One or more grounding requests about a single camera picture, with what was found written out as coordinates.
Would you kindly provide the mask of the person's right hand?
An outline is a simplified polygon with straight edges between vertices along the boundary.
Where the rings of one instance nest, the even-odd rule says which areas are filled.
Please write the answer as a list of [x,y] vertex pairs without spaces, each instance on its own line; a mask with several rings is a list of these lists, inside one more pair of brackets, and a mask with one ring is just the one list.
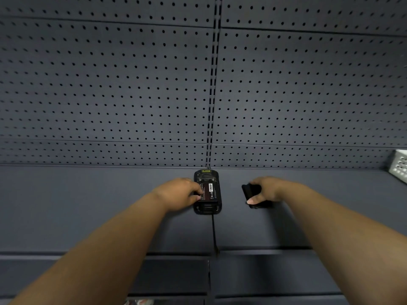
[[272,202],[282,202],[284,200],[284,194],[291,182],[271,176],[264,176],[258,177],[249,183],[258,184],[262,187],[260,193],[262,195],[262,201],[270,200]]

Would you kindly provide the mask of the person's left hand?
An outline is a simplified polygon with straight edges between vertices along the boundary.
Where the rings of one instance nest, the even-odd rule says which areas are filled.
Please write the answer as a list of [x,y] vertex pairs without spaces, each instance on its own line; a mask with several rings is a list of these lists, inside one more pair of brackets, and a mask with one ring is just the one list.
[[152,193],[166,211],[179,211],[195,203],[190,202],[190,184],[198,183],[188,178],[177,178],[158,186]]

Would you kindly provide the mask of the black battery cover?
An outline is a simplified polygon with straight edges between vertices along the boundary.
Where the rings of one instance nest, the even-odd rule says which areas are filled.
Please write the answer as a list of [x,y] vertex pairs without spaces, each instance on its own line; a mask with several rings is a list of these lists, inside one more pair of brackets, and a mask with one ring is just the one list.
[[[262,191],[262,187],[258,184],[243,184],[242,186],[243,193],[245,195],[246,200],[251,199],[255,195],[259,195]],[[265,200],[262,201],[258,204],[255,205],[249,205],[247,202],[246,204],[251,208],[251,209],[271,209],[274,207],[274,204],[270,200]]]

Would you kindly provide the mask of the black battery with label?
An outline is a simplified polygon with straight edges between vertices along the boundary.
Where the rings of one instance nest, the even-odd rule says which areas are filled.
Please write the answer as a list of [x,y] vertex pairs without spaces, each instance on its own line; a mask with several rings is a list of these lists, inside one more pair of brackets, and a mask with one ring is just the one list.
[[202,182],[200,183],[202,189],[202,195],[200,201],[215,203],[217,201],[216,190],[214,183],[211,182]]

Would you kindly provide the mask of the black handheld scanner device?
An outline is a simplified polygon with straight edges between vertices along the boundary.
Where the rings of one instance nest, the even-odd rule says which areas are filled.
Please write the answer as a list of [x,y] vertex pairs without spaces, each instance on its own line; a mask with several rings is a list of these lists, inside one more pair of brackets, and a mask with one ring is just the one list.
[[193,209],[198,215],[216,215],[222,210],[221,188],[219,174],[215,170],[205,168],[194,173],[194,181],[198,184],[202,182],[213,182],[215,185],[217,201],[215,203],[197,201],[193,205]]

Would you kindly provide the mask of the person's left forearm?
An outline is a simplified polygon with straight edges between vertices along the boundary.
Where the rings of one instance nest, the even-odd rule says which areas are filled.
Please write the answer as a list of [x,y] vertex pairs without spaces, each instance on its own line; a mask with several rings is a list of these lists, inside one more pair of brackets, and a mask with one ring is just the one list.
[[9,305],[124,305],[168,207],[150,193],[95,230]]

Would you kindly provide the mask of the person's right forearm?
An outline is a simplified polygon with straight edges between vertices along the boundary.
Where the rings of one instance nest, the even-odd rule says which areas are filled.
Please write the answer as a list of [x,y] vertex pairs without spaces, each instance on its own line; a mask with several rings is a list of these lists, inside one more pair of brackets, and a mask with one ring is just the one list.
[[305,185],[277,189],[350,304],[407,305],[406,236]]

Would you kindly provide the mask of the dark grey metal shelf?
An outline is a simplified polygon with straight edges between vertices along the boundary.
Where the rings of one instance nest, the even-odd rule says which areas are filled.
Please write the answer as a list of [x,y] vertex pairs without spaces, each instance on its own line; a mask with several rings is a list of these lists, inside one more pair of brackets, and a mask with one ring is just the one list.
[[[241,185],[263,175],[305,184],[407,235],[407,185],[380,170],[231,169],[222,210],[167,216],[130,300],[155,304],[345,305],[288,207],[251,209]],[[0,166],[0,304],[155,186],[196,168]]]

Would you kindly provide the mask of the slotted metal shelf upright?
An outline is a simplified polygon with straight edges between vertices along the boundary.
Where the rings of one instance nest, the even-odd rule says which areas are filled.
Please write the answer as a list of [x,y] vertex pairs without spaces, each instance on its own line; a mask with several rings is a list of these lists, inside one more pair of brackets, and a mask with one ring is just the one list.
[[215,93],[216,93],[216,78],[217,78],[217,64],[218,64],[218,51],[219,51],[219,38],[221,30],[221,9],[222,0],[215,0],[214,6],[214,20],[213,20],[213,34],[212,34],[212,54],[211,54],[211,68],[210,68],[210,94],[209,94],[209,107],[208,107],[208,125],[207,125],[207,140],[206,140],[206,169],[211,169],[211,151],[213,140],[213,127],[215,115]]

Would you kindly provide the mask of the dark grey pegboard panel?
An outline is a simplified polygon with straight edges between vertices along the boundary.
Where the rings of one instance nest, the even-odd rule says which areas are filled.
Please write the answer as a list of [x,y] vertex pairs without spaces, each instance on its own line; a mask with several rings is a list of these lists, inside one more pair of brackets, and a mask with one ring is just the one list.
[[222,0],[213,168],[382,169],[407,149],[407,0]]
[[215,0],[0,0],[0,165],[203,168]]

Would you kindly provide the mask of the white perforated plastic basket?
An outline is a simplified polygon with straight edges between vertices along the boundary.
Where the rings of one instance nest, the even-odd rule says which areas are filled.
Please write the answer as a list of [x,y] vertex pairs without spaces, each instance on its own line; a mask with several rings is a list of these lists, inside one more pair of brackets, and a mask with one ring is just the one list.
[[394,151],[388,172],[407,184],[407,149]]

